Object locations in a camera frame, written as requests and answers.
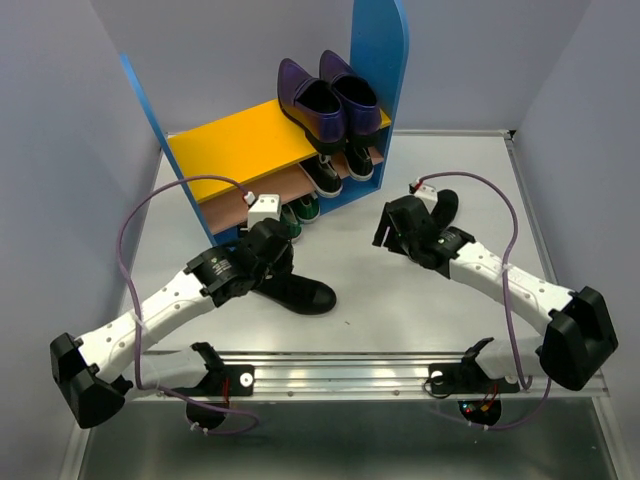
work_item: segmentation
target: black bracket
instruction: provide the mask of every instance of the black bracket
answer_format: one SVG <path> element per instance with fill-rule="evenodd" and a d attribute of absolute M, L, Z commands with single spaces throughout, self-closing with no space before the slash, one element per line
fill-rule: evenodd
<path fill-rule="evenodd" d="M 194 343 L 191 348 L 202 356 L 208 373 L 195 387 L 178 388 L 176 391 L 190 397 L 221 397 L 224 394 L 225 382 L 228 380 L 229 396 L 253 395 L 256 370 L 253 365 L 226 365 L 218 352 L 208 343 Z M 251 382 L 243 382 L 243 378 L 250 378 Z"/>
<path fill-rule="evenodd" d="M 98 367 L 87 365 L 80 353 L 82 340 L 63 333 L 49 345 L 51 372 L 80 428 L 100 425 L 122 409 L 133 387 L 122 376 L 109 384 L 96 377 Z"/>
<path fill-rule="evenodd" d="M 429 365 L 431 377 L 427 379 L 431 393 L 441 397 L 449 395 L 466 395 L 472 393 L 486 393 L 492 386 L 497 385 L 500 393 L 518 393 L 517 383 L 509 383 L 504 378 L 492 380 L 476 363 L 480 351 L 493 338 L 485 338 L 468 349 L 460 363 L 432 363 Z"/>
<path fill-rule="evenodd" d="M 551 311 L 544 343 L 537 350 L 551 379 L 569 390 L 581 390 L 618 348 L 609 310 L 590 287 L 572 293 L 562 311 Z"/>

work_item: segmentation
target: purple shoe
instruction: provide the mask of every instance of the purple shoe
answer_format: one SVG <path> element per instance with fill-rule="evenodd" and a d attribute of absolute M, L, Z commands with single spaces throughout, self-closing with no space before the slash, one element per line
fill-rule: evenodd
<path fill-rule="evenodd" d="M 290 58 L 278 69 L 278 102 L 322 155 L 333 155 L 346 143 L 347 116 L 327 82 L 313 78 Z"/>
<path fill-rule="evenodd" d="M 378 97 L 369 84 L 331 50 L 320 57 L 320 78 L 331 85 L 349 118 L 347 138 L 355 147 L 372 147 L 382 118 Z"/>

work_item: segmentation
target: shoe sole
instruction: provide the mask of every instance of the shoe sole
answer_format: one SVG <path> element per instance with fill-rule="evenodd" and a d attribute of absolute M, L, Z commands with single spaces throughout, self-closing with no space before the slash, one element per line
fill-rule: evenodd
<path fill-rule="evenodd" d="M 353 170 L 351 170 L 351 166 L 349 165 L 349 162 L 345 162 L 345 163 L 347 164 L 347 170 L 349 170 L 349 176 L 353 178 L 356 182 L 366 182 L 367 180 L 371 180 L 371 177 L 373 177 L 373 169 L 371 169 L 371 173 L 369 175 L 367 175 L 366 177 L 363 177 L 362 175 L 358 175 L 354 173 Z"/>
<path fill-rule="evenodd" d="M 300 165 L 300 168 L 302 169 L 303 173 L 307 176 L 307 178 L 309 179 L 309 181 L 311 182 L 311 184 L 313 185 L 313 188 L 316 189 L 316 193 L 318 195 L 320 195 L 321 197 L 324 198 L 336 198 L 338 195 L 340 195 L 340 192 L 342 191 L 342 185 L 340 185 L 340 189 L 335 191 L 335 192 L 327 192 L 325 190 L 322 190 L 318 184 L 316 183 L 316 181 L 311 177 L 311 175 L 309 175 L 307 173 L 307 171 L 304 169 L 304 167 L 302 165 Z"/>
<path fill-rule="evenodd" d="M 380 135 L 380 130 L 376 130 L 374 133 L 369 135 L 348 135 L 349 143 L 353 144 L 354 147 L 361 148 L 369 148 L 375 147 L 376 142 L 378 141 L 378 136 Z"/>
<path fill-rule="evenodd" d="M 305 137 L 307 137 L 307 140 L 309 141 L 309 143 L 315 149 L 316 152 L 320 153 L 321 155 L 333 155 L 334 153 L 338 153 L 344 150 L 344 146 L 347 144 L 346 135 L 341 140 L 334 143 L 321 142 L 320 140 L 318 140 L 316 137 L 313 136 L 311 131 L 302 122 L 293 118 L 284 110 L 284 108 L 282 108 L 280 99 L 278 99 L 278 105 L 280 106 L 280 111 L 285 117 L 287 117 L 293 123 L 298 125 L 302 130 L 304 130 Z"/>
<path fill-rule="evenodd" d="M 318 214 L 317 214 L 315 217 L 313 217 L 313 218 L 306 219 L 306 218 L 301 218 L 301 217 L 299 217 L 299 216 L 297 216 L 297 215 L 296 215 L 296 218 L 298 219 L 298 221 L 299 221 L 300 223 L 302 223 L 302 224 L 304 224 L 304 225 L 309 225 L 310 223 L 313 223 L 313 222 L 315 222 L 318 218 L 320 218 L 320 212 L 318 211 Z"/>

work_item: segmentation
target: white table surface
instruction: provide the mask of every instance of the white table surface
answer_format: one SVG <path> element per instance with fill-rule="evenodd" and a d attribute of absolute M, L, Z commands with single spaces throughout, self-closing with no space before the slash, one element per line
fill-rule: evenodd
<path fill-rule="evenodd" d="M 175 179 L 166 158 L 156 180 Z M 295 245 L 295 272 L 329 284 L 336 308 L 303 317 L 253 293 L 178 329 L 155 348 L 177 350 L 199 341 L 242 352 L 458 352 L 486 336 L 507 338 L 502 306 L 468 287 L 371 246 L 385 201 L 407 193 L 420 175 L 466 170 L 495 182 L 514 203 L 520 235 L 512 261 L 543 275 L 509 156 L 501 137 L 394 136 L 383 187 L 305 226 Z M 501 255 L 511 220 L 500 198 L 480 182 L 430 182 L 460 196 L 454 225 Z M 161 288 L 210 244 L 180 187 L 149 208 L 133 267 L 141 298 Z M 130 307 L 128 297 L 123 302 Z M 520 335 L 534 334 L 521 319 Z"/>

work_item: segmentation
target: black shoe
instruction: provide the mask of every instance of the black shoe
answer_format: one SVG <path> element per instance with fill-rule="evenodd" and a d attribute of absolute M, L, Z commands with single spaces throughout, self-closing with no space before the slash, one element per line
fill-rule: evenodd
<path fill-rule="evenodd" d="M 433 207 L 431 216 L 440 231 L 451 225 L 451 222 L 456 218 L 458 204 L 458 195 L 453 190 L 440 190 L 438 192 L 438 203 Z"/>
<path fill-rule="evenodd" d="M 254 291 L 300 315 L 327 313 L 337 301 L 336 293 L 328 285 L 292 273 L 265 280 Z"/>
<path fill-rule="evenodd" d="M 373 162 L 369 150 L 364 147 L 354 147 L 350 142 L 344 149 L 347 159 L 349 175 L 358 182 L 366 182 L 373 177 Z"/>
<path fill-rule="evenodd" d="M 318 195 L 337 197 L 342 191 L 342 180 L 329 161 L 331 157 L 318 155 L 300 162 L 302 171 L 309 177 Z"/>

